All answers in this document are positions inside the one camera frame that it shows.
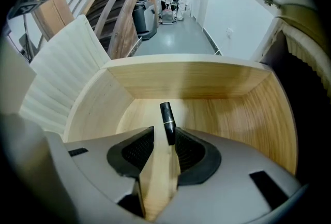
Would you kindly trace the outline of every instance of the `corridor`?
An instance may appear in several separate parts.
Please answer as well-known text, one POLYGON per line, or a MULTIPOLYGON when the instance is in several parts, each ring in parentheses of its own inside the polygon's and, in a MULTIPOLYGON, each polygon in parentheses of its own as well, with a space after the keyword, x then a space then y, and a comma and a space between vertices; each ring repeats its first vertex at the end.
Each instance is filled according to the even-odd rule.
POLYGON ((173 24, 160 24, 157 33, 143 41, 135 56, 154 54, 214 54, 214 50, 192 17, 173 24))

